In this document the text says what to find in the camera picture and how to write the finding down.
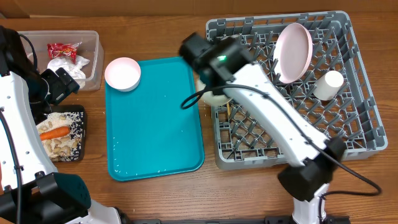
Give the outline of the white cup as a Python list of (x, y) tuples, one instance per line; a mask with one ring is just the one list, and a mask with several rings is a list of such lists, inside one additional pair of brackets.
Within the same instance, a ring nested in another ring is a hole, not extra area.
[(343, 83), (343, 75), (338, 71), (331, 70), (316, 81), (316, 89), (313, 95), (322, 101), (331, 100), (335, 97)]

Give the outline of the pink bowl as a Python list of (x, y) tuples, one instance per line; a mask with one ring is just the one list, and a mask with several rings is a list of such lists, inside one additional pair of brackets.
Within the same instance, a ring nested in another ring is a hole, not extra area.
[(111, 88), (118, 91), (131, 91), (140, 83), (141, 68), (135, 60), (120, 57), (107, 65), (104, 77)]

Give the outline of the large pink plate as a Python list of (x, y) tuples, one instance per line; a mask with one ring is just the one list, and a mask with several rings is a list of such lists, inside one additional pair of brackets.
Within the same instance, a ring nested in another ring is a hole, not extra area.
[(289, 24), (277, 39), (274, 71), (280, 74), (280, 82), (293, 83), (301, 78), (310, 65), (313, 43), (309, 31), (299, 23)]

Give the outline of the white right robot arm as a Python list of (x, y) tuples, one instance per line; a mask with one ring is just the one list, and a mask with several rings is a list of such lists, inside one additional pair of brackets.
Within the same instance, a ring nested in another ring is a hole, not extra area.
[(287, 159), (277, 176), (294, 199), (289, 223), (327, 223), (324, 198), (346, 150), (344, 141), (328, 138), (306, 121), (267, 78), (237, 39), (211, 44), (192, 33), (180, 56), (200, 76), (204, 89), (181, 104), (187, 109), (210, 91), (237, 101), (265, 129)]

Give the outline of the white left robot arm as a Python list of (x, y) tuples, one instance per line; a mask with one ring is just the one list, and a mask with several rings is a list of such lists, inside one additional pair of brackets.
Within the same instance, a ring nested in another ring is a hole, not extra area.
[(36, 125), (77, 82), (62, 68), (39, 73), (23, 41), (1, 27), (1, 218), (13, 223), (129, 223), (116, 207), (91, 199), (83, 179), (59, 173)]

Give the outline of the wooden chopstick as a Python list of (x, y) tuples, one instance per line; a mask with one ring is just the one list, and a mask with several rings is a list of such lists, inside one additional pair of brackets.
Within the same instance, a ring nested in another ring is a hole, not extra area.
[(228, 119), (230, 119), (230, 117), (231, 117), (231, 108), (230, 108), (230, 104), (229, 104), (229, 103), (227, 103), (227, 104), (226, 104), (226, 107), (227, 107), (227, 115), (228, 115)]

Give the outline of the white tissue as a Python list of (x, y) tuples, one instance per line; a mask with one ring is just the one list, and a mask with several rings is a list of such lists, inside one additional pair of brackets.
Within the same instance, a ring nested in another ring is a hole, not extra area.
[(75, 63), (69, 57), (56, 57), (48, 63), (47, 68), (53, 72), (56, 72), (59, 68), (63, 68), (79, 84), (80, 88), (83, 88), (85, 81), (80, 81), (80, 79), (85, 79), (86, 75), (82, 71), (82, 68), (89, 63), (89, 59), (79, 55), (76, 56)]

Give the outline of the white bowl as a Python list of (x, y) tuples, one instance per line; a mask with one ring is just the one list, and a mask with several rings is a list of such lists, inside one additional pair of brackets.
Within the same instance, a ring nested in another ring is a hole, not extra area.
[[(197, 91), (202, 91), (206, 88), (206, 85), (198, 78), (196, 82), (196, 90)], [(200, 97), (200, 100), (202, 100), (205, 104), (210, 105), (210, 106), (223, 106), (231, 101), (231, 98), (227, 97), (223, 89), (220, 86), (220, 95), (215, 95), (213, 94), (213, 91), (207, 91), (203, 93)]]

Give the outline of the red snack wrapper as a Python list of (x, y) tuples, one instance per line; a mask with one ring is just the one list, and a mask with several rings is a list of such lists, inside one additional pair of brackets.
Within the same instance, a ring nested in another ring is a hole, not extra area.
[(50, 59), (68, 57), (73, 63), (76, 63), (77, 50), (80, 45), (81, 42), (75, 44), (47, 44), (47, 52)]

